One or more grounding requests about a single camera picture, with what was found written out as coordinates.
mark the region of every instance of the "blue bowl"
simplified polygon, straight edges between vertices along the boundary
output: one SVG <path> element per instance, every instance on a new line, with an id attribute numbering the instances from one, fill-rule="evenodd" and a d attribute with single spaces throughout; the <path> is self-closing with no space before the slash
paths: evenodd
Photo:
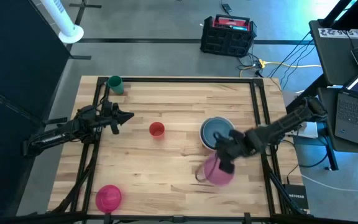
<path id="1" fill-rule="evenodd" d="M 208 118 L 201 125 L 200 136 L 203 144 L 214 150 L 216 139 L 214 138 L 214 133 L 218 132 L 223 137 L 229 137 L 229 131 L 234 129 L 234 125 L 227 119 L 223 117 L 214 117 Z"/>

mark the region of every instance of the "gray floor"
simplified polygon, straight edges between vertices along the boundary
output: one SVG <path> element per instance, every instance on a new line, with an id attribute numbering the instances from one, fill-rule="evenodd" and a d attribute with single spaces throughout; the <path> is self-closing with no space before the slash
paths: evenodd
<path id="1" fill-rule="evenodd" d="M 70 2 L 62 0 L 71 19 L 75 19 L 78 8 L 68 7 Z M 200 24 L 208 16 L 223 14 L 219 0 L 89 0 L 90 4 L 101 4 L 102 9 L 85 10 L 81 26 L 85 37 L 94 38 L 200 38 Z M 300 40 L 308 32 L 308 21 L 324 17 L 337 1 L 330 0 L 224 0 L 233 9 L 232 15 L 251 17 L 258 25 L 259 40 Z M 51 24 L 55 32 L 59 29 L 49 17 L 43 5 L 37 7 Z M 292 45 L 255 45 L 254 54 L 268 62 L 281 62 L 293 49 Z M 312 46 L 303 54 L 312 50 Z M 173 75 L 238 77 L 236 58 L 204 54 L 199 44 L 75 44 L 72 54 L 91 55 L 92 60 L 69 60 L 58 95 L 53 105 L 51 118 L 69 116 L 82 75 Z M 300 65 L 319 64 L 315 50 L 305 57 Z M 263 74 L 275 68 L 267 65 Z M 275 77 L 284 76 L 287 68 L 281 68 Z M 288 79 L 286 91 L 305 89 L 322 73 L 320 68 L 300 68 Z M 253 72 L 243 76 L 253 77 Z M 46 211 L 53 180 L 62 147 L 41 154 L 19 208 L 18 215 Z M 318 146 L 297 146 L 301 164 L 312 164 L 324 155 Z M 358 189 L 358 154 L 336 152 L 340 170 L 326 171 L 324 161 L 311 169 L 302 168 L 302 174 L 324 184 Z M 343 192 L 328 189 L 309 180 L 303 180 L 308 193 L 311 213 L 317 217 L 358 221 L 358 192 Z"/>

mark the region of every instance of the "desk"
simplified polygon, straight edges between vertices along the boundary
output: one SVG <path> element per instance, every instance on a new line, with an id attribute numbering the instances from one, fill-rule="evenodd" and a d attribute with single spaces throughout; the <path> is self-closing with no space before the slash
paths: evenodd
<path id="1" fill-rule="evenodd" d="M 327 109 L 327 131 L 335 151 L 358 152 L 358 144 L 335 136 L 336 99 L 340 89 L 318 88 L 318 96 Z"/>
<path id="2" fill-rule="evenodd" d="M 293 111 L 304 96 L 316 96 L 317 88 L 344 85 L 358 74 L 358 66 L 351 54 L 352 45 L 349 39 L 320 37 L 318 29 L 322 27 L 318 21 L 310 21 L 309 26 L 324 73 L 287 106 L 287 112 Z M 352 41 L 354 47 L 358 47 L 358 39 Z"/>
<path id="3" fill-rule="evenodd" d="M 78 108 L 92 104 L 97 79 L 82 77 L 72 116 Z M 282 94 L 270 79 L 263 81 L 270 119 L 275 121 L 286 115 Z M 252 217 L 270 216 L 259 155 L 238 158 L 234 180 L 225 187 L 195 179 L 195 170 L 211 153 L 199 137 L 206 118 L 225 116 L 238 130 L 255 126 L 249 84 L 124 82 L 124 86 L 126 92 L 121 96 L 110 91 L 109 101 L 118 102 L 121 110 L 134 112 L 135 116 L 119 127 L 120 135 L 112 135 L 109 129 L 102 132 L 88 213 L 102 214 L 94 203 L 96 193 L 102 186 L 114 184 L 123 193 L 114 215 L 241 217 L 249 212 Z M 261 97 L 256 92 L 264 123 Z M 165 125 L 163 141 L 154 141 L 149 134 L 154 121 Z M 79 142 L 64 145 L 48 209 L 55 208 L 73 187 L 81 148 Z M 296 152 L 283 142 L 277 157 L 285 180 L 298 163 Z M 299 168 L 290 181 L 302 184 Z M 280 213 L 277 191 L 272 188 L 275 209 Z"/>

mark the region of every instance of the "bowl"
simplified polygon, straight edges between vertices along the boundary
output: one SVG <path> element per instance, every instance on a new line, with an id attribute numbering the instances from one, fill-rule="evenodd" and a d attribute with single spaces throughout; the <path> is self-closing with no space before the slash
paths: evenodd
<path id="1" fill-rule="evenodd" d="M 218 132 L 223 137 L 229 137 L 229 131 L 234 129 L 234 125 L 224 117 L 208 118 L 204 121 L 200 128 L 200 139 L 203 145 L 212 151 L 214 151 L 216 139 L 214 133 Z"/>
<path id="2" fill-rule="evenodd" d="M 103 213 L 111 213 L 121 203 L 121 191 L 115 185 L 106 185 L 96 194 L 96 207 Z"/>

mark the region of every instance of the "black curtain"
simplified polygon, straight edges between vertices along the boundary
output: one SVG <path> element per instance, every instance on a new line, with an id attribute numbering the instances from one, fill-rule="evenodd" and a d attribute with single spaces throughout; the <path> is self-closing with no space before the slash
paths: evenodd
<path id="1" fill-rule="evenodd" d="M 45 119 L 69 56 L 30 0 L 0 1 L 0 95 Z M 0 217 L 16 214 L 33 162 L 20 144 L 39 129 L 0 103 Z"/>

